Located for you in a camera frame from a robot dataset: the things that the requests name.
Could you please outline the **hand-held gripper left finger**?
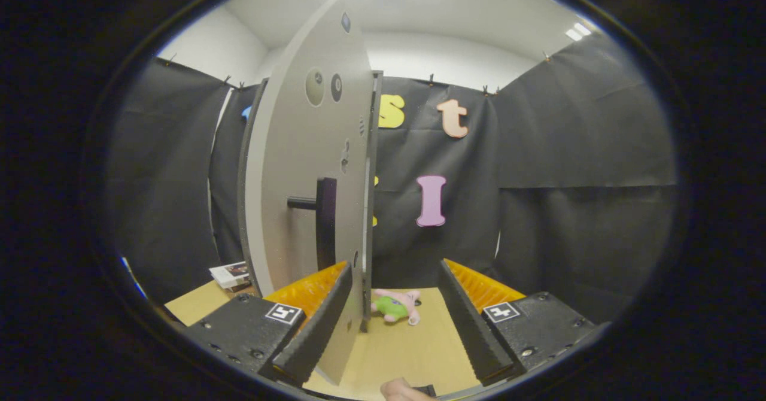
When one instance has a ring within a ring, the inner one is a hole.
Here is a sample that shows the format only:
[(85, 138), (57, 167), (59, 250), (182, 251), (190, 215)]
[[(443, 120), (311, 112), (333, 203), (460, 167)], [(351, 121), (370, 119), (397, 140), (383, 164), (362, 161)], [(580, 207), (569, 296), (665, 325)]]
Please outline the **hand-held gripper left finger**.
[(340, 262), (266, 298), (239, 294), (184, 333), (243, 373), (301, 387), (320, 361), (352, 290)]

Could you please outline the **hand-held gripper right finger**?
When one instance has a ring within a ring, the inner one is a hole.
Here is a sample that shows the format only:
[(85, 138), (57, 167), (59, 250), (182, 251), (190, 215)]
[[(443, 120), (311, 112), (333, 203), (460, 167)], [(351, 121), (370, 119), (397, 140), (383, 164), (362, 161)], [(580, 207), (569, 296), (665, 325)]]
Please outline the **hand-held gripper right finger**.
[(605, 328), (550, 292), (524, 295), (448, 259), (440, 293), (482, 385), (540, 369)]

